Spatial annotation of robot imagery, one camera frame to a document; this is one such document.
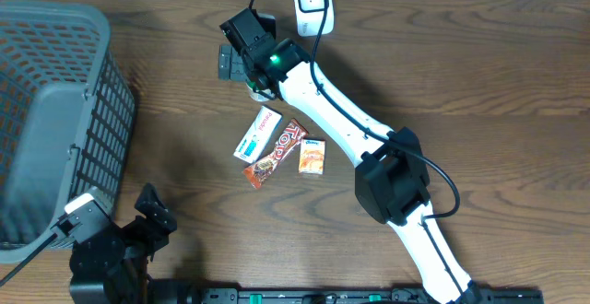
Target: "wooden table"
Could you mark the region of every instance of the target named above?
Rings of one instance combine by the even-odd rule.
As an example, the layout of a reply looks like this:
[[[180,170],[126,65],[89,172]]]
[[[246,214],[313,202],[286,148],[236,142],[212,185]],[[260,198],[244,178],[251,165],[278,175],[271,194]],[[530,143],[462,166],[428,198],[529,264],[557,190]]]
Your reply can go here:
[[[358,204],[344,153],[301,112],[270,103],[326,139],[325,174],[302,177],[293,156],[261,190],[243,177],[231,153],[260,104],[243,84],[218,80],[217,57],[218,25],[248,0],[49,1],[105,13],[112,51],[141,94],[116,219],[134,218],[145,182],[158,187],[179,229],[149,265],[154,277],[258,288],[420,283],[401,241]],[[440,224],[462,266],[492,286],[538,286],[547,303],[590,301],[590,1],[334,2],[318,62],[376,119],[415,130],[453,176],[463,204]],[[255,6],[277,17],[280,38],[311,49],[292,0]],[[435,207],[450,208],[450,191],[431,177]],[[0,302],[69,302],[68,258],[43,253]]]

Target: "gray basket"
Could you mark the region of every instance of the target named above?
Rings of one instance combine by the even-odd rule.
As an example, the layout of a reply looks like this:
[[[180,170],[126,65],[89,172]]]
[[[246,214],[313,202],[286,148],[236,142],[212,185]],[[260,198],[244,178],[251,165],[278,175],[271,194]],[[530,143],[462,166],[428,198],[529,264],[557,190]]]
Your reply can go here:
[[[90,6],[0,1],[0,263],[23,260],[92,187],[113,212],[136,105],[110,33]]]

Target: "basket bottom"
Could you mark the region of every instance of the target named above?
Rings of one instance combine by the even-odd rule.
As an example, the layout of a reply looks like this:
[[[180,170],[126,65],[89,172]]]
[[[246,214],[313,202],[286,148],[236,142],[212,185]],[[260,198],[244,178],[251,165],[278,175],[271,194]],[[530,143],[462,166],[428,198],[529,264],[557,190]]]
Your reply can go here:
[[[82,84],[56,83],[35,95],[0,197],[0,250],[33,242],[56,208],[63,208],[57,203],[64,201],[60,194],[69,195],[60,187],[82,116],[83,92]]]

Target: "small box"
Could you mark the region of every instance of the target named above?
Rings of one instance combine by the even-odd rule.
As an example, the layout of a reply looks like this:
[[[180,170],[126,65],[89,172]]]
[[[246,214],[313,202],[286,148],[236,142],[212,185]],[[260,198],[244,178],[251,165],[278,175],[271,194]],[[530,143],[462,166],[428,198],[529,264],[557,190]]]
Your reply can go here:
[[[265,149],[281,117],[281,114],[263,106],[233,155],[248,163],[255,162]]]
[[[324,174],[325,141],[301,140],[299,173]]]

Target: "wood grain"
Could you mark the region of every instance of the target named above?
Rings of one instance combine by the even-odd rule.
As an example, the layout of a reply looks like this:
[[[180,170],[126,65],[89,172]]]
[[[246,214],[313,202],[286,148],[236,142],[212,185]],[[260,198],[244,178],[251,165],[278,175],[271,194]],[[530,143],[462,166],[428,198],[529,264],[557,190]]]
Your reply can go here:
[[[248,0],[50,0],[97,6],[141,97],[117,223],[153,182],[178,218],[154,277],[242,287],[388,287],[420,282],[400,240],[354,197],[353,168],[327,140],[325,174],[291,157],[255,191],[233,148],[260,108],[217,79],[218,25]],[[590,2],[334,0],[318,62],[380,121],[415,130],[462,191],[441,222],[455,256],[492,286],[536,286],[547,303],[590,301]],[[281,38],[292,0],[256,0]],[[438,210],[451,195],[433,176]],[[0,289],[3,303],[70,302],[69,253],[43,253]],[[6,273],[12,266],[2,266]]]

